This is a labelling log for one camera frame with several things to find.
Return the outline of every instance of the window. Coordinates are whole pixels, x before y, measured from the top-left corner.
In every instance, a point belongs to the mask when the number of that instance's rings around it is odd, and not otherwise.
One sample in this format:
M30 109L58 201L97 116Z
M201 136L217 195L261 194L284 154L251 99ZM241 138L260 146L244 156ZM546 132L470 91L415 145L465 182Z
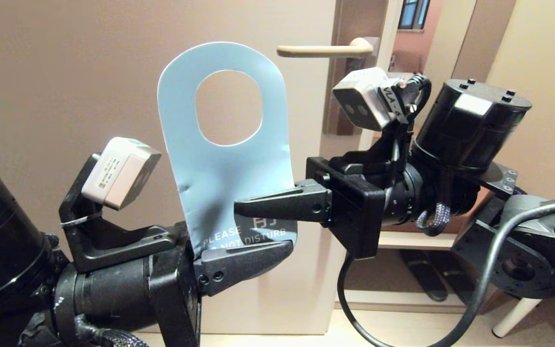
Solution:
M398 29L423 29L431 0L404 0Z

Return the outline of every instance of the shelf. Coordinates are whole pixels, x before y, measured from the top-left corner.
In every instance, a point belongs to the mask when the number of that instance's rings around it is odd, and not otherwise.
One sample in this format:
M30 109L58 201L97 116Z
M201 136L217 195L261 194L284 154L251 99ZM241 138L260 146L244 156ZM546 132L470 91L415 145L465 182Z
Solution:
M465 305L456 294L449 294L447 300L441 303L430 300L425 293L345 290L344 294L346 294L348 305L354 310L426 313L465 312ZM335 308L339 309L341 307L339 299L335 297Z
M456 238L456 234L443 233L429 237L422 232L381 231L378 248L448 251Z

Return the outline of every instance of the screw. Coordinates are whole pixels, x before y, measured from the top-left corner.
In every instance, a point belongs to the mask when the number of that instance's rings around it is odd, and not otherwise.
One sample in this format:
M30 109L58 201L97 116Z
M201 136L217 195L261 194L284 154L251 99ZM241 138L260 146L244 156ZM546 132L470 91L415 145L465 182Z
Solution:
M46 234L46 239L48 240L51 248L57 248L59 246L59 237L55 234Z
M224 272L222 271L218 271L215 274L213 274L213 279L217 282L221 281L224 278Z

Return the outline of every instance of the door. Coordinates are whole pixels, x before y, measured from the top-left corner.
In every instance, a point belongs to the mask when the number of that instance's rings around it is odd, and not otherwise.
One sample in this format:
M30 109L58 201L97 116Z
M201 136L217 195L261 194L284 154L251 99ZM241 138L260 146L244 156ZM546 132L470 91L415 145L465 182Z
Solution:
M264 53L284 75L293 173L301 180L306 158L319 154L329 62L279 58L276 46L330 44L334 11L330 0L0 1L0 177L36 226L64 241L57 208L87 156L114 136L166 154L160 73L184 50L222 40ZM253 83L218 82L198 100L208 117L217 120L211 110L226 105L258 121L258 93L239 89ZM216 133L228 140L229 128ZM183 220L165 156L135 203L106 218L126 228ZM299 224L299 242L283 264L203 301L203 332L323 334L342 256L330 233Z

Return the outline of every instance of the door hanger hole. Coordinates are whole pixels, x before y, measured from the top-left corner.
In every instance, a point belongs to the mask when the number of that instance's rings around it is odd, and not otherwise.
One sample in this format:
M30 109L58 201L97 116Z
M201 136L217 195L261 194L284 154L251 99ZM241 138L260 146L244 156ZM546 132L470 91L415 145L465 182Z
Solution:
M245 73L212 73L196 90L196 115L203 136L216 145L251 137L262 121L263 101L256 81Z

